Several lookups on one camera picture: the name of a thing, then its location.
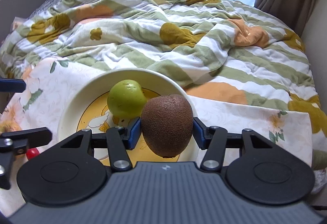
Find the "small red tomato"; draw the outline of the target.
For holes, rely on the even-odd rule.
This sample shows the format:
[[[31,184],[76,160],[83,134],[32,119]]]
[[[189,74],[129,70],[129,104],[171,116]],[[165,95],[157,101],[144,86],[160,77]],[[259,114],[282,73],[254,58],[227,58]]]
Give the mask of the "small red tomato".
[[[26,152],[27,160],[31,160],[31,159],[37,157],[39,154],[40,154],[40,152],[37,148],[28,149]]]

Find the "green apple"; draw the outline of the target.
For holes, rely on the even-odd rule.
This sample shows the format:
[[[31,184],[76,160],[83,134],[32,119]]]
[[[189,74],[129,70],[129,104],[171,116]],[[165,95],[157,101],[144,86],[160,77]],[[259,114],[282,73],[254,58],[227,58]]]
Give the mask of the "green apple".
[[[109,111],[118,118],[139,117],[147,99],[140,84],[134,80],[122,80],[110,90],[107,98]]]

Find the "brown kiwi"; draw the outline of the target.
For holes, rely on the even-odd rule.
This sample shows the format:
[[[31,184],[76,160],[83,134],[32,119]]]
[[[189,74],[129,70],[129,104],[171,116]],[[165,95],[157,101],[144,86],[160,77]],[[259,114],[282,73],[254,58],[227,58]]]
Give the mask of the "brown kiwi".
[[[151,98],[141,113],[141,129],[147,146],[162,158],[181,154],[192,136],[193,111],[178,94]]]

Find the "floral white tablecloth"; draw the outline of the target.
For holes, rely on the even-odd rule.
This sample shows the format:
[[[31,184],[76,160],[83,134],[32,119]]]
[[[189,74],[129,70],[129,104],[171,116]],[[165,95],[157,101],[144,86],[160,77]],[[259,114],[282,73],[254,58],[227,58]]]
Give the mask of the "floral white tablecloth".
[[[52,143],[57,143],[58,125],[65,107],[84,85],[103,73],[107,72],[75,62],[64,67],[53,58],[28,67],[23,74],[26,90],[15,94],[1,111],[1,131],[47,127],[53,134]],[[239,94],[239,91],[214,81],[187,92],[197,117],[205,125],[218,125],[231,133],[251,128],[268,139],[277,135],[280,147],[307,164],[315,165],[308,113],[235,104],[226,99],[217,101],[214,93],[224,97]]]

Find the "cream bowl with duck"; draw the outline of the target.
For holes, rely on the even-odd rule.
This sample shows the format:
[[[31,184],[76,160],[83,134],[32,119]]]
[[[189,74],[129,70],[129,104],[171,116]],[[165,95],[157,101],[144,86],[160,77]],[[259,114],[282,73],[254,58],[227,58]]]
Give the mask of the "cream bowl with duck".
[[[140,84],[147,99],[160,95],[179,94],[184,96],[192,107],[193,116],[197,113],[186,92],[172,79],[147,69],[117,69],[103,73],[89,81],[65,107],[59,121],[57,136],[62,141],[81,129],[91,129],[93,133],[104,133],[107,129],[120,125],[126,127],[130,120],[113,117],[107,106],[109,91],[122,80],[134,80]],[[176,162],[196,161],[199,148],[193,138],[185,150],[174,158],[164,159],[154,154],[141,135],[134,150],[127,153],[135,166],[138,161]],[[110,165],[107,147],[95,149],[94,157],[104,165]]]

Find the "patterned pillow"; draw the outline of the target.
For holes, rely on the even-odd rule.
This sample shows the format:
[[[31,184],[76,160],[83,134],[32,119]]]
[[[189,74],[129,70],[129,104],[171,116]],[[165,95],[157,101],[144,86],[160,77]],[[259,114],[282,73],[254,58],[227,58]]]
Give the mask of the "patterned pillow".
[[[48,8],[56,5],[59,2],[60,0],[45,0],[41,4],[41,6],[39,6],[35,11],[33,11],[32,14],[30,14],[29,19],[33,18],[36,15],[39,15],[40,13],[46,11]]]

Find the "striped floral duvet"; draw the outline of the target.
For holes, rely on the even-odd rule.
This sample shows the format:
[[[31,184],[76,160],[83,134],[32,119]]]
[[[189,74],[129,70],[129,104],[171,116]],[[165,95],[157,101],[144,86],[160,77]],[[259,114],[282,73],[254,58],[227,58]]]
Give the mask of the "striped floral duvet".
[[[54,57],[110,71],[145,68],[219,101],[309,114],[326,134],[301,38],[281,20],[233,0],[60,0],[1,46],[1,73],[21,77]]]

